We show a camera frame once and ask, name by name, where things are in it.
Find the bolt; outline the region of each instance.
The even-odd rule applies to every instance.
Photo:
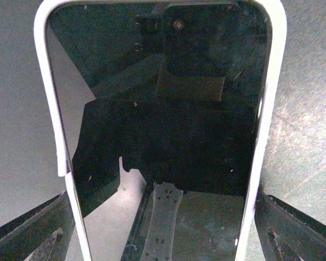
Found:
[[[184,29],[185,27],[185,23],[180,20],[180,19],[177,19],[174,24],[173,24],[173,27],[176,31],[181,31],[182,29]]]
[[[136,43],[135,43],[135,51],[136,51],[136,52],[139,52],[139,51],[141,51],[141,50],[142,50],[142,44],[136,42]]]

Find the rounded rectangular frame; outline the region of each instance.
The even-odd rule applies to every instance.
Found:
[[[80,241],[81,251],[84,260],[92,260],[87,234],[82,218],[78,196],[73,179],[73,170],[71,159],[67,148],[65,132],[61,119],[61,112],[57,98],[57,91],[55,88],[52,67],[48,57],[47,48],[47,21],[50,14],[58,7],[65,4],[85,4],[85,3],[147,3],[147,2],[170,2],[186,4],[194,1],[186,0],[44,0],[37,10],[34,21],[34,40],[39,60],[40,70],[42,74],[43,84],[47,96],[49,111],[52,118],[52,125],[54,130],[55,144],[57,148],[57,164],[58,176],[65,177],[66,189],[70,199],[73,216],[76,223],[78,238]],[[211,4],[210,0],[199,0],[206,4]],[[281,62],[283,60],[284,48],[286,42],[286,15],[285,10],[280,0],[252,0],[253,3],[258,4],[266,12],[269,17],[269,24],[271,25],[271,36],[267,50],[266,63],[266,78],[263,83],[263,92],[259,102],[258,112],[258,133],[256,137],[254,157],[252,168],[250,172],[250,179],[248,184],[246,202],[243,212],[243,219],[238,240],[238,247],[236,251],[236,261],[242,261],[245,258],[246,243],[250,230],[250,225],[255,212],[256,196],[260,183],[260,174],[262,162],[264,158],[265,148],[267,144],[269,127],[272,118],[274,107],[275,93],[277,90]]]

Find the black panel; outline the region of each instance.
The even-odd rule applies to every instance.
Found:
[[[94,189],[139,169],[146,181],[182,190],[244,195],[253,151],[253,115],[217,102],[95,100],[85,107],[73,167],[78,186]]]

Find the black metal bar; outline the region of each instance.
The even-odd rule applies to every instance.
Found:
[[[140,259],[140,255],[142,253],[145,241],[140,240],[139,234],[142,227],[142,222],[147,208],[148,200],[152,194],[153,189],[153,185],[148,185],[144,190],[139,207],[135,215],[133,225],[131,227],[126,247],[124,248],[122,254],[121,261],[135,261],[137,258]]]
[[[0,261],[24,260],[55,231],[62,231],[58,250],[52,255],[55,258],[40,260],[64,260],[73,228],[74,219],[65,192],[0,227]]]
[[[267,261],[326,261],[326,226],[274,196],[259,193],[255,223]]]

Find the metal bracket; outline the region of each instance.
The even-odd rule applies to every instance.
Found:
[[[153,191],[153,210],[140,261],[172,260],[175,221],[183,191],[174,184],[157,184]]]

